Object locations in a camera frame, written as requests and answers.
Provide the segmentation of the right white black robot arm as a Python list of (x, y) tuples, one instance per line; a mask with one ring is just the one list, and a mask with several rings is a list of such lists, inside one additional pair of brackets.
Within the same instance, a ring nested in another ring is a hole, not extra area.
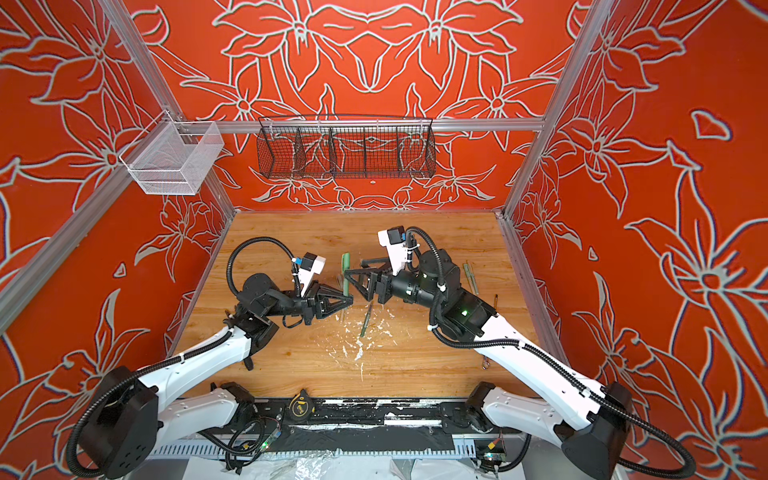
[(539, 349), (489, 303), (466, 290), (460, 270), (445, 251), (424, 253), (416, 267), (396, 269), (365, 262), (344, 277), (366, 299), (399, 298), (429, 308), (429, 327), (489, 358), (537, 394), (525, 400), (483, 383), (470, 405), (492, 425), (513, 428), (559, 447), (593, 479), (612, 477), (631, 429), (628, 389), (588, 378)]

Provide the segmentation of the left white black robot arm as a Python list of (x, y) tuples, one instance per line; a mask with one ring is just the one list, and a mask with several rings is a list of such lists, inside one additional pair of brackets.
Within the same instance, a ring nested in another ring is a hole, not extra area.
[(316, 280), (282, 291), (264, 273), (231, 291), (235, 311), (219, 332), (161, 362), (135, 371), (121, 366), (102, 379), (65, 447), (73, 475), (119, 478), (165, 440), (226, 425), (240, 404), (235, 394), (217, 389), (213, 399), (198, 400), (197, 413), (183, 407), (181, 396), (230, 365), (251, 368), (253, 355), (278, 331), (274, 318), (292, 316), (310, 324), (353, 303), (352, 296)]

